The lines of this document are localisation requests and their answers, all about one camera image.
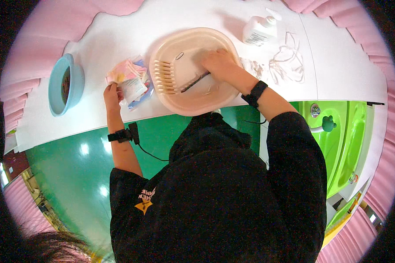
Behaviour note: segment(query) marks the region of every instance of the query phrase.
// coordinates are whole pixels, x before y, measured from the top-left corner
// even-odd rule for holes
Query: pink curtain
[[[363,199],[381,220],[385,220],[395,197],[395,66],[388,48],[374,21],[357,0],[284,1],[295,12],[313,11],[318,17],[330,16],[337,26],[346,27],[355,42],[361,44],[369,55],[370,61],[377,65],[386,77],[388,120],[385,140],[379,165]],[[364,216],[364,212],[356,213],[358,215],[353,215],[337,237],[321,251],[318,262],[356,262],[369,248],[377,233]]]
[[[17,176],[5,187],[4,196],[16,224],[22,227],[26,235],[55,231],[40,209],[34,203],[31,192],[22,176]]]
[[[361,259],[377,236],[376,229],[358,207],[344,228],[324,247],[317,263],[350,263]]]
[[[5,103],[6,133],[16,128],[26,94],[50,76],[68,41],[79,41],[95,15],[117,16],[137,11],[143,0],[42,0],[23,24],[6,60],[0,80]]]

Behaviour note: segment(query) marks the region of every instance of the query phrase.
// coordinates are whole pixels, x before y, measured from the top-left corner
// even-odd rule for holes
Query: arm
[[[207,52],[201,63],[216,79],[228,82],[243,95],[250,94],[259,81],[237,66],[231,56],[222,49]],[[297,112],[290,103],[269,87],[265,89],[257,102],[259,111],[269,122],[281,113]]]
[[[107,125],[108,132],[115,133],[118,130],[125,129],[120,115],[119,102],[123,99],[120,92],[117,92],[117,84],[113,83],[106,87],[104,91],[104,100],[107,111]],[[125,141],[119,143],[118,141],[111,142],[111,149],[113,153],[114,166],[120,170],[133,172],[137,175],[142,175],[141,167],[138,159],[133,151],[132,145]]]
[[[266,143],[266,179],[296,244],[297,259],[293,261],[315,262],[327,222],[327,170],[322,151],[305,119],[294,112],[269,122]]]

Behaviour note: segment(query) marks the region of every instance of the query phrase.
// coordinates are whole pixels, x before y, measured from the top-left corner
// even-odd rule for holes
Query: white paper
[[[124,99],[126,100],[127,105],[129,105],[132,101],[136,100],[142,93],[147,91],[147,87],[142,83],[142,80],[138,77],[123,81],[120,84],[120,87],[123,90]]]
[[[249,59],[240,58],[240,60],[243,68],[247,72],[252,74],[253,77],[264,82],[268,81],[269,69],[267,66],[259,64],[259,62],[257,61],[251,61]]]

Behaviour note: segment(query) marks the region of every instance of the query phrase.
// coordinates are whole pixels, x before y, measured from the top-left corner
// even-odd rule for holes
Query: hair
[[[25,237],[24,246],[31,262],[91,262],[85,241],[70,232],[50,231]]]

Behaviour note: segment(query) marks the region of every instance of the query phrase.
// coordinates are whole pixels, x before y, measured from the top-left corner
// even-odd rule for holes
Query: black wristband
[[[243,94],[241,95],[241,98],[245,100],[250,106],[253,108],[257,109],[259,108],[259,104],[257,103],[257,100],[260,98],[262,95],[263,91],[268,87],[268,85],[263,82],[259,81],[251,90],[250,94],[244,96]]]
[[[117,140],[119,143],[125,142],[127,140],[132,140],[132,135],[128,129],[118,130],[115,133],[108,134],[108,141]]]

